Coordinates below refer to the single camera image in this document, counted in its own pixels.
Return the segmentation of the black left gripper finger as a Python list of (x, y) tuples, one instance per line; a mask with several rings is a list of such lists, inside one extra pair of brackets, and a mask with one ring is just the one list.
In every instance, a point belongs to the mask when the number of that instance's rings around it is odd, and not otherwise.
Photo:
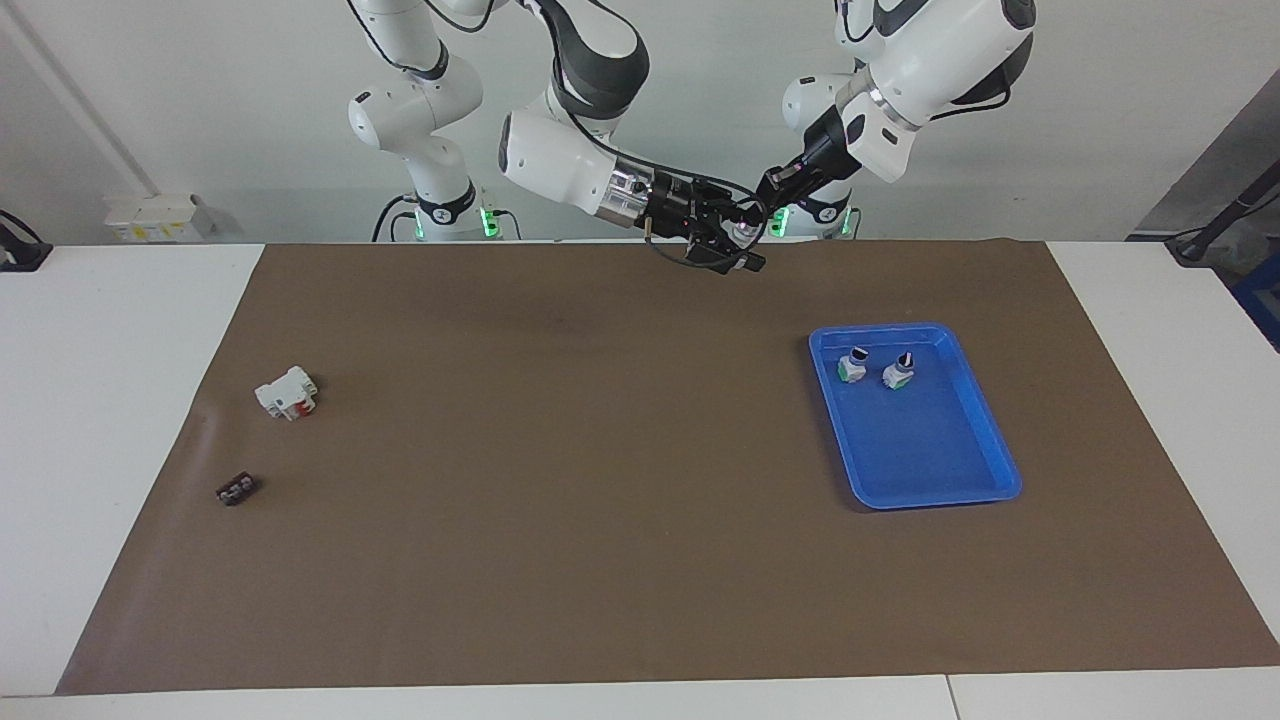
[(805, 179), (800, 182), (799, 187), (796, 187), (796, 193), (790, 199), (790, 202), (764, 202), (765, 215), (773, 217), (782, 208), (795, 205), (803, 201), (804, 199), (808, 199), (823, 186), (824, 186), (823, 177), (805, 177)]
[(796, 187), (805, 179), (804, 172), (803, 156), (764, 170), (756, 186), (756, 196), (763, 202), (790, 202)]

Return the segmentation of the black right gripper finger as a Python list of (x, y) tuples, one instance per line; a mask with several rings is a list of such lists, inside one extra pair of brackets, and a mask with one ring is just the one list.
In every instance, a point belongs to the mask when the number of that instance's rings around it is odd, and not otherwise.
[(699, 240), (699, 266), (727, 275), (736, 270), (760, 272), (765, 259), (728, 237), (707, 237)]
[(718, 179), (704, 179), (704, 209), (730, 224), (763, 224), (767, 214), (753, 191)]

